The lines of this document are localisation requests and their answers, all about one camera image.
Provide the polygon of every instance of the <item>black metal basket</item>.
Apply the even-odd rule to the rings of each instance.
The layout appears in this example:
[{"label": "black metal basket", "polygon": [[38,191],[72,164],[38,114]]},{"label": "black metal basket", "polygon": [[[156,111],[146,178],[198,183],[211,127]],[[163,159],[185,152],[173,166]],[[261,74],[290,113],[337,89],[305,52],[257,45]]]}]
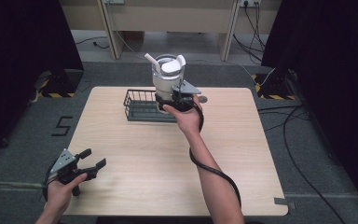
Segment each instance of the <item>black metal basket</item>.
[{"label": "black metal basket", "polygon": [[123,105],[128,121],[176,122],[171,114],[158,110],[156,91],[127,90]]}]

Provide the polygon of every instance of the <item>electrical socket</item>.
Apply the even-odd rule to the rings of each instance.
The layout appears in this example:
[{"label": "electrical socket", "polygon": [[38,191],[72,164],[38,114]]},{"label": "electrical socket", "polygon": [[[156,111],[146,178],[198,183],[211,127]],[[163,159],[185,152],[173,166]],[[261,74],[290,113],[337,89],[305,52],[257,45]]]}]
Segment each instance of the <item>electrical socket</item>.
[{"label": "electrical socket", "polygon": [[241,0],[240,7],[244,7],[245,1],[248,1],[248,7],[255,7],[255,3],[260,6],[261,0]]},{"label": "electrical socket", "polygon": [[107,5],[124,5],[124,0],[104,0]]}]

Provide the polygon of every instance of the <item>metal bracket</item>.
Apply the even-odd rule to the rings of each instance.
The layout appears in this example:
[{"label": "metal bracket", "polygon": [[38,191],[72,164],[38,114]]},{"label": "metal bracket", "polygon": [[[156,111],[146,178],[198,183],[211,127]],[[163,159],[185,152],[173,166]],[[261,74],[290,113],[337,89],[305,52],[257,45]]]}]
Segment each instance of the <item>metal bracket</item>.
[{"label": "metal bracket", "polygon": [[56,163],[53,165],[53,167],[50,170],[50,176],[48,179],[52,179],[57,175],[57,172],[61,170],[62,167],[65,167],[72,161],[75,161],[76,157],[72,155],[71,152],[68,151],[68,149],[64,148],[60,157],[57,159]]},{"label": "metal bracket", "polygon": [[183,80],[182,85],[180,86],[180,90],[179,90],[179,86],[172,86],[172,89],[174,91],[179,91],[181,93],[201,94],[201,91],[199,89],[191,85],[186,80]]}]

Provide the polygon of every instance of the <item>black device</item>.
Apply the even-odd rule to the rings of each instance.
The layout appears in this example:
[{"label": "black device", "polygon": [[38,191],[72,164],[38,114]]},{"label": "black device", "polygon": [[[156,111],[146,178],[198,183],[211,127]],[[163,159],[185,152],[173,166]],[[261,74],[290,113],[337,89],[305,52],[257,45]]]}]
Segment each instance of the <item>black device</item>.
[{"label": "black device", "polygon": [[[45,178],[44,186],[43,186],[43,196],[46,201],[48,200],[48,183],[57,179],[63,184],[68,184],[76,177],[82,174],[87,174],[87,178],[85,181],[94,179],[97,177],[97,173],[100,169],[102,169],[106,165],[106,159],[99,161],[95,164],[94,167],[86,168],[86,169],[78,169],[77,163],[79,160],[83,160],[86,157],[91,155],[91,149],[88,148],[81,152],[80,154],[72,155],[69,150],[66,148],[62,151],[59,158],[55,161],[55,163],[48,169],[48,173]],[[78,196],[80,194],[80,187],[76,186],[72,190],[72,194],[74,196]]]},{"label": "black device", "polygon": [[164,105],[170,105],[181,112],[185,112],[193,108],[194,101],[193,94],[191,93],[181,93],[179,91],[173,91],[171,101],[163,100],[157,94],[155,94],[155,96],[156,101],[158,102],[158,110],[160,111],[164,110],[164,108],[162,108]]}]

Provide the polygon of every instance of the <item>wrist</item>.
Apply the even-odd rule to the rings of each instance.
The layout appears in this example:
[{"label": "wrist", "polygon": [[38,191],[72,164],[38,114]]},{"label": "wrist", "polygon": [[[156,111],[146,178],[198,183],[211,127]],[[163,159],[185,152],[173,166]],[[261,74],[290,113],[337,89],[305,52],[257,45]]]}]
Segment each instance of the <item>wrist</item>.
[{"label": "wrist", "polygon": [[56,224],[59,222],[62,214],[63,212],[59,209],[50,208],[48,204],[46,204],[45,209],[36,221],[36,224]]},{"label": "wrist", "polygon": [[199,130],[187,131],[187,132],[184,132],[184,134],[188,141],[190,141],[192,139],[201,138]]}]

